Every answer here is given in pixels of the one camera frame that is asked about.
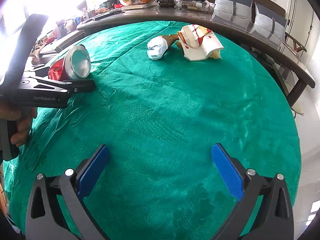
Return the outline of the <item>person's left hand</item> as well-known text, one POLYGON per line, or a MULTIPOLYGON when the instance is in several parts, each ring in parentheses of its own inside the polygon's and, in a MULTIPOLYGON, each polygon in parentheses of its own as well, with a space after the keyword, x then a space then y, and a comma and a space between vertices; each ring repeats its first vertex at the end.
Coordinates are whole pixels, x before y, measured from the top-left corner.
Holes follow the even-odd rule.
POLYGON ((20 147, 24 145, 29 137, 33 120, 37 117, 37 108, 31 108, 26 117, 21 117, 21 111, 8 101, 1 102, 1 119, 17 121, 17 132, 11 137, 13 145, 20 147))

